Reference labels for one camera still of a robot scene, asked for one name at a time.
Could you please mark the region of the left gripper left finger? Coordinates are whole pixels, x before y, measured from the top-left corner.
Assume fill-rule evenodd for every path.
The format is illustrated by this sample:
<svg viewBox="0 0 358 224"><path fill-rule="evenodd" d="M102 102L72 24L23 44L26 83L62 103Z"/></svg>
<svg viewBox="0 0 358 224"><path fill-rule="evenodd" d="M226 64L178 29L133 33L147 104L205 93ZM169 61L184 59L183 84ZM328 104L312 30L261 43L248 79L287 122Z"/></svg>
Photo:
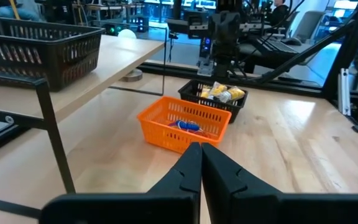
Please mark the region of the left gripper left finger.
<svg viewBox="0 0 358 224"><path fill-rule="evenodd" d="M199 224L202 148L194 142L146 193L66 194L39 224Z"/></svg>

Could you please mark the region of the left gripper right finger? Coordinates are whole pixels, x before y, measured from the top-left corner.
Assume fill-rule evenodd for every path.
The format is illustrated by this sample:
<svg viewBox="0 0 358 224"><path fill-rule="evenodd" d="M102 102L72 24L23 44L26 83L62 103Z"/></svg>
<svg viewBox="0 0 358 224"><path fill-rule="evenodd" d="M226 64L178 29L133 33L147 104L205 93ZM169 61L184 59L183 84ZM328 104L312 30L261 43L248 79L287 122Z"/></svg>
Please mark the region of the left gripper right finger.
<svg viewBox="0 0 358 224"><path fill-rule="evenodd" d="M284 193L214 146L202 148L212 224L358 224L358 194Z"/></svg>

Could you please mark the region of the blue coil wrist keychain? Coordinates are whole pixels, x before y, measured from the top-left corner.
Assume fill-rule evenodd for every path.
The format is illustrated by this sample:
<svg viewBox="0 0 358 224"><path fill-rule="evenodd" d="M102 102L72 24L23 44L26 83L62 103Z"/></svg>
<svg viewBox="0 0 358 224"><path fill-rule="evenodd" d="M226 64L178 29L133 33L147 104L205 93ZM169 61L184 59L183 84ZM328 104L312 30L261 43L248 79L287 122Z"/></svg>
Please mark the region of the blue coil wrist keychain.
<svg viewBox="0 0 358 224"><path fill-rule="evenodd" d="M185 131L200 131L201 128L198 124L196 124L195 122L189 121L182 121L182 120L178 120L175 122L175 125L179 128L179 129L183 129Z"/></svg>

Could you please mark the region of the black plastic mesh basket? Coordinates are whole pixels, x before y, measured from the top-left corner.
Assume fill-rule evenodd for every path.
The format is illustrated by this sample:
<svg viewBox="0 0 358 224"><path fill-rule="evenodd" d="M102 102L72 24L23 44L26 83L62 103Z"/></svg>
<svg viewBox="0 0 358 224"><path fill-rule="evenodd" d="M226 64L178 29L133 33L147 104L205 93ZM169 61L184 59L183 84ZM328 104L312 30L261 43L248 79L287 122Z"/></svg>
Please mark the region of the black plastic mesh basket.
<svg viewBox="0 0 358 224"><path fill-rule="evenodd" d="M0 84L20 86L2 77L45 78L60 91L87 76L98 64L100 27L0 18Z"/></svg>
<svg viewBox="0 0 358 224"><path fill-rule="evenodd" d="M213 82L211 81L190 80L187 84L182 86L178 90L178 92L182 100L231 112L232 116L229 120L229 124L233 123L236 120L238 113L246 103L248 97L248 91L244 90L245 96L243 96L238 100L229 101L228 103L223 103L219 100L210 100L207 98L203 98L201 96L204 87L211 88L212 86L213 86Z"/></svg>

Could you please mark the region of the white globe desk lamp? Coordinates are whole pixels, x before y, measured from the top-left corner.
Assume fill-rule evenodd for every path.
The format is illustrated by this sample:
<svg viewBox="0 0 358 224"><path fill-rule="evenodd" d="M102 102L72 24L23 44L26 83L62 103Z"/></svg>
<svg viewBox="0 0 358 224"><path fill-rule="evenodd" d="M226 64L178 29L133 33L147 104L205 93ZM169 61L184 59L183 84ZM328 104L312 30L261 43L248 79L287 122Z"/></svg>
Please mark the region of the white globe desk lamp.
<svg viewBox="0 0 358 224"><path fill-rule="evenodd" d="M136 39L136 34L130 29L123 29L118 33L118 37ZM130 73L120 79L121 82L136 82L141 80L143 77L143 72L138 68L133 69Z"/></svg>

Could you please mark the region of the black keyboard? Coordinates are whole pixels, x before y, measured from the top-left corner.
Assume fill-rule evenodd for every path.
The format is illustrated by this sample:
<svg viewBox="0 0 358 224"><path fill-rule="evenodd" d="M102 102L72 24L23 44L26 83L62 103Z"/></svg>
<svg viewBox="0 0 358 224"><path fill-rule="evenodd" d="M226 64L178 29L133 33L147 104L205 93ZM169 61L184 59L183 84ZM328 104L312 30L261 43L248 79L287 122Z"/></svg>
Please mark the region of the black keyboard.
<svg viewBox="0 0 358 224"><path fill-rule="evenodd" d="M270 39L268 37L259 37L255 40L255 48L257 48L260 52L267 53L286 53L286 54L298 54L299 51L289 47L288 45Z"/></svg>

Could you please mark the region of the person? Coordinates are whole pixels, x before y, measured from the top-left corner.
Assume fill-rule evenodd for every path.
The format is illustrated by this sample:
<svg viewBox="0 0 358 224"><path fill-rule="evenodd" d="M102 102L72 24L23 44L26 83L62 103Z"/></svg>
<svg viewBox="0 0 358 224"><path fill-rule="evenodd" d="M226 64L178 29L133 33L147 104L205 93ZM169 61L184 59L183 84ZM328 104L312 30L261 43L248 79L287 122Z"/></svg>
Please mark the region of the person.
<svg viewBox="0 0 358 224"><path fill-rule="evenodd" d="M35 0L0 0L0 17L37 22L42 20Z"/></svg>
<svg viewBox="0 0 358 224"><path fill-rule="evenodd" d="M274 0L273 5L275 6L275 9L266 18L266 21L271 26L279 24L286 18L289 7L285 4L285 1L286 0Z"/></svg>

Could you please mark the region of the orange plastic mesh basket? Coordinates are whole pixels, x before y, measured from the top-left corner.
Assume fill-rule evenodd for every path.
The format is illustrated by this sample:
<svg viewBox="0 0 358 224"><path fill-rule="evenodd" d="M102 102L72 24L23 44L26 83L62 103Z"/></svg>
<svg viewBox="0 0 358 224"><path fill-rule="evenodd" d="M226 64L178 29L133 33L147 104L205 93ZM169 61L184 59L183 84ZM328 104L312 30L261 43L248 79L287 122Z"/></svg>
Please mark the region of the orange plastic mesh basket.
<svg viewBox="0 0 358 224"><path fill-rule="evenodd" d="M193 142L219 146L232 114L228 111L163 96L137 115L146 142L184 153ZM178 120L198 124L200 131L179 129Z"/></svg>

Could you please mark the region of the wooden shelf riser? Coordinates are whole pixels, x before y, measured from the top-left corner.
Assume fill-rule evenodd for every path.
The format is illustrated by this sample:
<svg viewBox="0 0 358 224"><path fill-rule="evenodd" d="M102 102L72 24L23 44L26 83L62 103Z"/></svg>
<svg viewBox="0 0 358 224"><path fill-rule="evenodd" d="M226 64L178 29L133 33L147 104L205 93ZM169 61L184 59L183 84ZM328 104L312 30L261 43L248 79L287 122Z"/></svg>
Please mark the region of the wooden shelf riser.
<svg viewBox="0 0 358 224"><path fill-rule="evenodd" d="M163 48L163 42L103 35L98 65L92 74L59 92L49 92L43 80L36 90L0 86L0 119L11 116L15 124L33 124L34 129L0 148L0 212L35 217L39 210L2 200L2 195L18 197L27 190L25 180L34 184L43 168L56 167L58 186L66 192L75 187L68 165L68 139L58 124L87 104L114 82Z"/></svg>

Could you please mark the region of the silver aluminium bracket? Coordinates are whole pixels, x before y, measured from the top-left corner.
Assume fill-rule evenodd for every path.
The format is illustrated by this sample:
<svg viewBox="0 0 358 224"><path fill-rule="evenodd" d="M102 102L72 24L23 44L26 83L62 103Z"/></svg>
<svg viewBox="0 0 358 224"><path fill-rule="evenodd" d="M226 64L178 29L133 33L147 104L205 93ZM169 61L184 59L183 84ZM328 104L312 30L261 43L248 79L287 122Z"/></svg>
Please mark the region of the silver aluminium bracket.
<svg viewBox="0 0 358 224"><path fill-rule="evenodd" d="M338 110L345 116L351 115L349 69L341 68L338 75Z"/></svg>

